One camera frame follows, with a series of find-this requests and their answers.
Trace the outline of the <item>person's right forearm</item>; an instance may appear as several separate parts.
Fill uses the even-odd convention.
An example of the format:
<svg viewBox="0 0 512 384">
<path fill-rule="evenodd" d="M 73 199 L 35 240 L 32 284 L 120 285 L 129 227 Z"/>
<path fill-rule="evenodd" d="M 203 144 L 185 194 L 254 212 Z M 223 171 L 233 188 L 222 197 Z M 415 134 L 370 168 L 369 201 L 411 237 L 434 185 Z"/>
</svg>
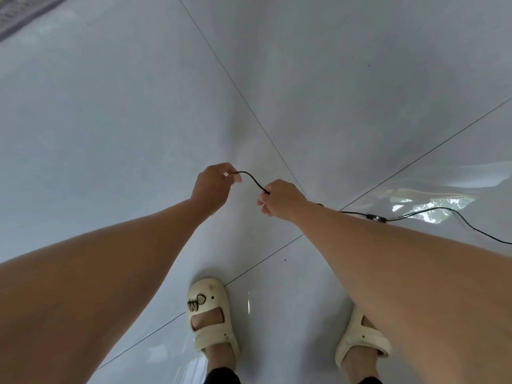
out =
<svg viewBox="0 0 512 384">
<path fill-rule="evenodd" d="M 283 218 L 425 384 L 512 384 L 512 258 L 308 201 Z"/>
</svg>

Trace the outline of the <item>black trousers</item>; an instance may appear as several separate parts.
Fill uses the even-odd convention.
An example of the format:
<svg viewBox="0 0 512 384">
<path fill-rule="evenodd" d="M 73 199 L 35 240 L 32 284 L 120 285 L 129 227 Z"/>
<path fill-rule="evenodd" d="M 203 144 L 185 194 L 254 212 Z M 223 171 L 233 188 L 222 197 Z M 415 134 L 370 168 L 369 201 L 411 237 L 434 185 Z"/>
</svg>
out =
<svg viewBox="0 0 512 384">
<path fill-rule="evenodd" d="M 230 368 L 222 367 L 211 370 L 203 384 L 241 384 L 240 378 Z M 374 376 L 364 378 L 358 384 L 383 384 Z"/>
</svg>

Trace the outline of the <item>person's left forearm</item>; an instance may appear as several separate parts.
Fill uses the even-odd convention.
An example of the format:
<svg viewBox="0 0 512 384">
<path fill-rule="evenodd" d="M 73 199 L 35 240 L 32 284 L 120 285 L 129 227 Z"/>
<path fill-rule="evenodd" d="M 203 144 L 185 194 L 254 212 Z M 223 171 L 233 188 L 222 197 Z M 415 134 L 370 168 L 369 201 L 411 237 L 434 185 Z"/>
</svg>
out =
<svg viewBox="0 0 512 384">
<path fill-rule="evenodd" d="M 214 213 L 190 198 L 0 264 L 0 384 L 86 384 Z"/>
</svg>

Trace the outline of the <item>grey patterned rug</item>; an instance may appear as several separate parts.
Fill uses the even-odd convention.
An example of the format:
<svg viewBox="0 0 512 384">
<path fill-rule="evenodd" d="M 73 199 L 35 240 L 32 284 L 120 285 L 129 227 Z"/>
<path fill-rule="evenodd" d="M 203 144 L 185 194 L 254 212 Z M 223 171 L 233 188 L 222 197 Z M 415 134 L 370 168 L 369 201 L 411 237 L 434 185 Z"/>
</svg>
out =
<svg viewBox="0 0 512 384">
<path fill-rule="evenodd" d="M 0 0 L 0 43 L 66 0 Z"/>
</svg>

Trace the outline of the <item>person's left hand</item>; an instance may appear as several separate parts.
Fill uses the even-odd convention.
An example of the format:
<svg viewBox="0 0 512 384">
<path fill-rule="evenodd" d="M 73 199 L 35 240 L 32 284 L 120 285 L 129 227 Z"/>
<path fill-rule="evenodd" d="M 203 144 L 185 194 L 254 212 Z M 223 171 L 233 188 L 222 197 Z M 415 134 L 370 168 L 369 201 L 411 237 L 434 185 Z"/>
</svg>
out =
<svg viewBox="0 0 512 384">
<path fill-rule="evenodd" d="M 198 174 L 190 200 L 199 205 L 209 217 L 216 213 L 227 201 L 231 187 L 226 173 L 238 173 L 230 163 L 208 166 Z"/>
</svg>

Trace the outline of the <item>person's right hand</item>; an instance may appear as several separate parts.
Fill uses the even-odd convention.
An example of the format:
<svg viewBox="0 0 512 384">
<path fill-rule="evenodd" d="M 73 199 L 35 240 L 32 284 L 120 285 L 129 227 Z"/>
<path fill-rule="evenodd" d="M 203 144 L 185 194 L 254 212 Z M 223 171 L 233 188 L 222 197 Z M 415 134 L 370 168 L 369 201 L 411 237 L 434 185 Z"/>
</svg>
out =
<svg viewBox="0 0 512 384">
<path fill-rule="evenodd" d="M 261 193 L 257 198 L 257 204 L 261 212 L 269 217 L 276 217 L 291 221 L 294 212 L 307 204 L 304 194 L 291 182 L 280 180 L 280 186 L 271 194 Z"/>
</svg>

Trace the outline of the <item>cream sandal with charms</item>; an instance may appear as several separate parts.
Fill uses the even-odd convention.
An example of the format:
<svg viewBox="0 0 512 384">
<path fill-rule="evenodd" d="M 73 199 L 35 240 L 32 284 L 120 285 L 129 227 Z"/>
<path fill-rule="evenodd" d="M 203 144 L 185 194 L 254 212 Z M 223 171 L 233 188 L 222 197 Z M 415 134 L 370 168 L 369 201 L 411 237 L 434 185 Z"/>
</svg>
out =
<svg viewBox="0 0 512 384">
<path fill-rule="evenodd" d="M 238 359 L 240 349 L 231 321 L 230 305 L 224 285 L 216 278 L 204 278 L 193 284 L 186 296 L 187 317 L 194 335 L 195 349 L 204 352 L 207 347 L 228 343 Z M 196 329 L 191 319 L 205 312 L 221 309 L 223 321 Z"/>
</svg>

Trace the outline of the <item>person's left foot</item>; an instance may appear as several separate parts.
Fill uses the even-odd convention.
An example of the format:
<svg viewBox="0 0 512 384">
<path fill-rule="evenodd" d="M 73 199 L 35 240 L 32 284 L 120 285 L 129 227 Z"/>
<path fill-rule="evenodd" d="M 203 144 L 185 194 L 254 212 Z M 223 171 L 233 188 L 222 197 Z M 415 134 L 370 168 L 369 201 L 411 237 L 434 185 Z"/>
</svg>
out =
<svg viewBox="0 0 512 384">
<path fill-rule="evenodd" d="M 199 313 L 191 318 L 191 327 L 193 330 L 199 330 L 204 327 L 210 327 L 218 323 L 224 322 L 224 315 L 221 308 Z M 214 369 L 228 368 L 235 371 L 237 361 L 229 343 L 219 343 L 207 347 L 204 354 L 208 360 L 207 374 Z"/>
</svg>

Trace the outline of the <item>person's foot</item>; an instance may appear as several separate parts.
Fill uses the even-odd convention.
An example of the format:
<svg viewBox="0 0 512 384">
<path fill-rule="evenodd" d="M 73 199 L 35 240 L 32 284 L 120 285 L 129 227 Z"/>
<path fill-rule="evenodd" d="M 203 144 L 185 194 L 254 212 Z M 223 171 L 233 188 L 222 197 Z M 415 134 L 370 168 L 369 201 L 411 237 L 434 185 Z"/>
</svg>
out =
<svg viewBox="0 0 512 384">
<path fill-rule="evenodd" d="M 375 328 L 373 323 L 367 317 L 363 318 L 363 325 Z M 374 376 L 379 379 L 377 372 L 377 360 L 380 357 L 376 349 L 355 346 L 347 353 L 342 362 L 342 370 L 348 377 L 350 384 L 358 384 L 364 378 Z"/>
<path fill-rule="evenodd" d="M 191 327 L 193 330 L 199 330 L 204 327 L 210 327 L 218 323 L 224 322 L 224 315 L 221 308 L 199 313 L 191 318 Z M 214 369 L 228 368 L 235 371 L 237 361 L 229 343 L 219 343 L 207 347 L 204 354 L 208 360 L 207 374 Z"/>
</svg>

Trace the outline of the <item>person's right foot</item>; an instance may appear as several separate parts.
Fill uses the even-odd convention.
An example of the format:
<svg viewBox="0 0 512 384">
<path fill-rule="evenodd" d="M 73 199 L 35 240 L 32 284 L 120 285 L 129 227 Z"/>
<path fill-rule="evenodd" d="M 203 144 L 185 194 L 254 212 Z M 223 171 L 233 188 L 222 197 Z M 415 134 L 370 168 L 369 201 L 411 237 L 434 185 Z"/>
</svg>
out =
<svg viewBox="0 0 512 384">
<path fill-rule="evenodd" d="M 375 328 L 373 323 L 367 317 L 363 318 L 363 325 Z M 380 357 L 376 349 L 355 346 L 347 353 L 342 362 L 342 370 L 348 377 L 350 384 L 358 384 L 364 378 L 374 376 L 379 379 L 377 372 L 377 360 Z"/>
</svg>

